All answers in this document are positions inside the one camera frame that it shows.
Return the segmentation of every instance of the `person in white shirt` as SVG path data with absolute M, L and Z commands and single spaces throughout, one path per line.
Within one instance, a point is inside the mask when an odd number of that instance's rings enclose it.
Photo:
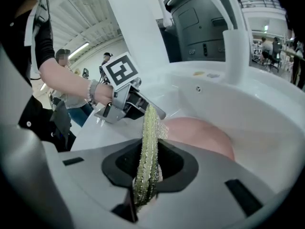
M 269 58 L 273 52 L 273 45 L 271 42 L 267 42 L 265 37 L 262 37 L 262 54 L 260 62 L 262 63 L 264 59 Z
M 57 63 L 60 66 L 65 67 L 69 62 L 68 61 L 69 54 L 70 54 L 69 50 L 59 49 L 55 55 L 55 59 Z M 74 96 L 71 94 L 63 94 L 59 91 L 53 91 L 52 96 L 58 97 L 65 102 L 67 111 L 71 119 L 80 127 L 82 127 L 85 124 L 87 118 L 93 111 L 93 109 L 87 103 L 87 101 L 81 97 Z

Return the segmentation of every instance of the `white pillar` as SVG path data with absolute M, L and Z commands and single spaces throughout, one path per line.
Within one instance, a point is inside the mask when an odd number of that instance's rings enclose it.
M 224 82 L 231 85 L 241 84 L 249 68 L 250 44 L 246 30 L 224 31 L 225 77 Z
M 109 3 L 141 71 L 168 64 L 160 30 L 145 0 L 109 0 Z
M 249 18 L 246 14 L 244 14 L 244 21 L 245 21 L 245 24 L 246 24 L 246 29 L 247 29 L 248 34 L 249 34 L 250 52 L 253 53 L 253 33 L 252 33 L 252 29 L 250 27 Z

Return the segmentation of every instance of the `white handle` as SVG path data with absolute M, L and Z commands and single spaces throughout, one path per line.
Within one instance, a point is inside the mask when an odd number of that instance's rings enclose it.
M 249 68 L 250 44 L 247 31 L 224 31 L 225 77 L 224 82 L 239 85 L 246 78 Z
M 219 10 L 221 15 L 223 16 L 225 22 L 227 23 L 229 30 L 234 30 L 233 23 L 229 17 L 228 12 L 225 10 L 224 5 L 221 3 L 220 0 L 211 0 L 215 7 Z
M 238 3 L 238 0 L 229 0 L 235 19 L 237 23 L 237 28 L 239 30 L 246 30 L 245 24 L 244 24 L 244 18 L 242 14 L 242 9 L 240 8 L 240 5 Z
M 163 15 L 163 25 L 164 25 L 164 27 L 172 26 L 173 23 L 172 23 L 172 20 L 171 20 L 169 14 L 166 11 L 166 8 L 165 8 L 165 5 L 164 5 L 164 1 L 163 0 L 159 0 L 159 4 L 160 4 L 162 15 Z

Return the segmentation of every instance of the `black panel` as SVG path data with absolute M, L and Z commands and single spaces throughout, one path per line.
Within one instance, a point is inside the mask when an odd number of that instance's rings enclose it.
M 183 169 L 183 158 L 169 148 L 158 149 L 158 162 L 163 179 L 174 176 Z
M 213 19 L 211 20 L 214 27 L 216 26 L 227 26 L 227 22 L 225 22 L 224 18 Z
M 79 163 L 79 162 L 81 162 L 81 161 L 84 161 L 84 159 L 81 158 L 81 157 L 77 157 L 77 158 L 71 158 L 71 159 L 64 160 L 64 161 L 63 161 L 63 164 L 64 164 L 65 166 L 70 166 L 70 165 L 77 164 L 77 163 Z
M 187 11 L 184 11 L 178 17 L 183 29 L 199 23 L 198 16 L 194 8 L 190 8 Z
M 262 203 L 257 200 L 240 180 L 229 180 L 225 184 L 247 216 L 254 214 L 263 207 Z
M 103 113 L 103 116 L 104 116 L 105 118 L 108 116 L 109 111 L 110 111 L 110 108 L 111 108 L 111 104 L 108 103 L 107 106 L 106 106 L 106 108 L 105 108 L 105 111 L 104 111 L 104 113 Z
M 135 178 L 140 161 L 142 142 L 136 143 L 135 147 L 127 151 L 125 154 L 119 156 L 115 164 L 124 173 Z
M 208 49 L 207 49 L 207 47 L 206 47 L 206 44 L 205 44 L 205 43 L 203 44 L 203 54 L 204 54 L 204 56 L 205 56 L 205 57 L 207 57 L 207 56 L 208 56 Z

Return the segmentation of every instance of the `ceiling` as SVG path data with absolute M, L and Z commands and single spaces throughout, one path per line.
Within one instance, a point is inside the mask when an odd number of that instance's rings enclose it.
M 60 48 L 74 52 L 86 42 L 89 43 L 70 59 L 70 64 L 97 45 L 122 34 L 108 0 L 49 1 L 55 52 Z M 35 97 L 48 90 L 46 87 L 40 91 L 42 80 L 31 83 Z
M 264 33 L 265 25 L 268 25 L 267 34 L 273 37 L 283 37 L 288 35 L 287 22 L 284 20 L 278 20 L 273 18 L 248 18 L 250 28 L 256 34 Z

